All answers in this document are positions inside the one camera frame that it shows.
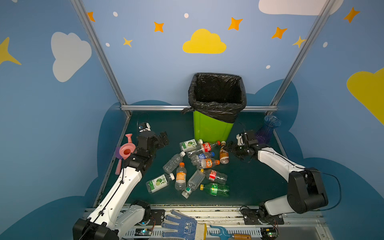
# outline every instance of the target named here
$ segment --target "blue and white glove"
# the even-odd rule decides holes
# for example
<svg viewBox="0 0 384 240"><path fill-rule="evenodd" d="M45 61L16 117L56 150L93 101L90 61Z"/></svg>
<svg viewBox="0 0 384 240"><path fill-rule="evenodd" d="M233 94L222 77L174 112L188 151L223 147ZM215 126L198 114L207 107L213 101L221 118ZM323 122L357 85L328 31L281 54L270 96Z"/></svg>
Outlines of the blue and white glove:
<svg viewBox="0 0 384 240"><path fill-rule="evenodd" d="M178 238L184 240L205 240L207 235L207 225L205 223L197 223L196 219L182 214L172 209L172 215L167 214L162 227L171 231L163 231L161 236L164 238Z"/></svg>

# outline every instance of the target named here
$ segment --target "yellow star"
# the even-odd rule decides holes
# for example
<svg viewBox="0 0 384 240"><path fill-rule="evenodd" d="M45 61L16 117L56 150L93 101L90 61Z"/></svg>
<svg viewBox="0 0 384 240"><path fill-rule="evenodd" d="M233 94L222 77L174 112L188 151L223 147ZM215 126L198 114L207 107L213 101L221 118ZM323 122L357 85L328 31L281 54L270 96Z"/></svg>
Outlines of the yellow star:
<svg viewBox="0 0 384 240"><path fill-rule="evenodd" d="M292 44L292 46L293 46L293 45L297 45L297 46L300 48L300 47L301 47L301 44L302 44L304 41L305 41L305 39L303 40L303 39L301 39L301 36L299 36L299 40L298 40L296 43Z"/></svg>
<svg viewBox="0 0 384 240"><path fill-rule="evenodd" d="M131 46L131 42L132 42L132 40L126 40L125 38L124 38L124 40L125 40L125 43L123 44L123 45L129 45L131 48L132 48L132 46Z"/></svg>
<svg viewBox="0 0 384 240"><path fill-rule="evenodd" d="M243 21L243 20L242 19L236 20L236 19L232 18L232 23L229 26L228 30L236 29L238 31L239 30L239 24L241 21Z"/></svg>
<svg viewBox="0 0 384 240"><path fill-rule="evenodd" d="M277 27L276 33L275 33L275 35L272 36L272 38L280 38L281 39L281 37L283 36L283 33L286 30L287 30L287 28L286 29L280 29L279 27Z"/></svg>
<svg viewBox="0 0 384 240"><path fill-rule="evenodd" d="M155 22L155 31L161 31L163 33L163 25L164 23Z"/></svg>
<svg viewBox="0 0 384 240"><path fill-rule="evenodd" d="M10 61L10 62L21 65L19 61L17 61L14 57L12 57L8 53L8 44L9 44L9 37L6 38L2 44L0 44L0 64L2 64L5 61Z"/></svg>
<svg viewBox="0 0 384 240"><path fill-rule="evenodd" d="M89 20L95 22L95 19L93 18L93 12L88 13Z"/></svg>
<svg viewBox="0 0 384 240"><path fill-rule="evenodd" d="M360 11L355 11L354 8L351 9L351 11L349 12L349 14L344 18L344 20L348 20L349 23L352 22L352 19L357 15L359 14Z"/></svg>

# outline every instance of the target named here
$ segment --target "clear plastic bottle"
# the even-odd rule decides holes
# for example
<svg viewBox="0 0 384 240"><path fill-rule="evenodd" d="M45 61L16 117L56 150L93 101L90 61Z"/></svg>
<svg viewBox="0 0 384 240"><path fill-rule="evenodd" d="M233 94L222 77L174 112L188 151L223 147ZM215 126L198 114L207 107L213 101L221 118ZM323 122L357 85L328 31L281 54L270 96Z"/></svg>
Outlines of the clear plastic bottle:
<svg viewBox="0 0 384 240"><path fill-rule="evenodd" d="M221 142L221 148L220 148L220 163L222 164L227 164L229 163L229 153L224 150L226 142L222 141Z"/></svg>
<svg viewBox="0 0 384 240"><path fill-rule="evenodd" d="M196 167L197 169L205 169L205 168L212 168L219 164L220 164L219 160L215 160L213 158L206 158L206 159L200 159Z"/></svg>
<svg viewBox="0 0 384 240"><path fill-rule="evenodd" d="M187 170L184 167L184 163L181 162L179 167L176 170L176 190L184 190L187 187Z"/></svg>
<svg viewBox="0 0 384 240"><path fill-rule="evenodd" d="M196 166L200 159L210 158L210 157L214 157L214 156L215 156L214 152L200 153L199 155L193 155L191 157L191 162L192 162L193 166Z"/></svg>
<svg viewBox="0 0 384 240"><path fill-rule="evenodd" d="M223 184L227 182L228 176L224 173L217 172L212 169L208 169L204 171L205 177L212 182L218 183L218 184Z"/></svg>
<svg viewBox="0 0 384 240"><path fill-rule="evenodd" d="M171 181L173 181L174 179L175 179L175 176L173 175L173 173L171 173L169 175L168 174L160 175L160 176L146 182L147 190L151 194L154 192L157 192L160 189L168 186L171 183Z"/></svg>
<svg viewBox="0 0 384 240"><path fill-rule="evenodd" d="M229 186L227 185L220 185L217 183L201 184L200 190L212 196L229 197Z"/></svg>
<svg viewBox="0 0 384 240"><path fill-rule="evenodd" d="M181 193L181 195L183 195L183 197L185 198L189 198L189 195L192 193L192 191L196 190L199 187L204 178L204 170L196 170L196 172L188 180L187 188Z"/></svg>
<svg viewBox="0 0 384 240"><path fill-rule="evenodd" d="M181 152L175 154L164 166L164 172L170 174L177 168L177 166L183 161L183 157L185 156L185 152Z"/></svg>
<svg viewBox="0 0 384 240"><path fill-rule="evenodd" d="M180 143L180 149L183 152L188 151L189 149L192 149L196 147L197 145L203 144L203 140L201 139L191 139L185 142Z"/></svg>
<svg viewBox="0 0 384 240"><path fill-rule="evenodd" d="M199 155L200 153L210 152L212 148L220 145L220 141L217 142L205 142L203 144L197 145L196 147L189 149L187 151L188 158L191 158L193 155Z"/></svg>

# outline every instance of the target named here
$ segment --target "green plastic bottle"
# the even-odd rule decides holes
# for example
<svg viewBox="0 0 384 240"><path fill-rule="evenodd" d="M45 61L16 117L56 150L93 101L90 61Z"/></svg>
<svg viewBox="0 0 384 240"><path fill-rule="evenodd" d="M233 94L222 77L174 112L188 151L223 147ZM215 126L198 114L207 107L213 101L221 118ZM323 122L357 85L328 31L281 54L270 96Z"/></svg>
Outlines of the green plastic bottle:
<svg viewBox="0 0 384 240"><path fill-rule="evenodd" d="M217 183L201 184L200 190L213 196L229 197L229 186Z"/></svg>

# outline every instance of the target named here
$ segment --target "green trash can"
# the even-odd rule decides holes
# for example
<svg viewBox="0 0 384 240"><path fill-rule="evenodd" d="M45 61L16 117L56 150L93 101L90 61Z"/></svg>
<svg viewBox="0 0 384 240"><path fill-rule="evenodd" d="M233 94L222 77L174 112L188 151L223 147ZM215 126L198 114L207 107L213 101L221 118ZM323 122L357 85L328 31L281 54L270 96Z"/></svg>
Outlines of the green trash can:
<svg viewBox="0 0 384 240"><path fill-rule="evenodd" d="M197 73L188 90L190 108L194 111L195 139L204 142L226 141L237 114L247 105L240 76L222 73Z"/></svg>

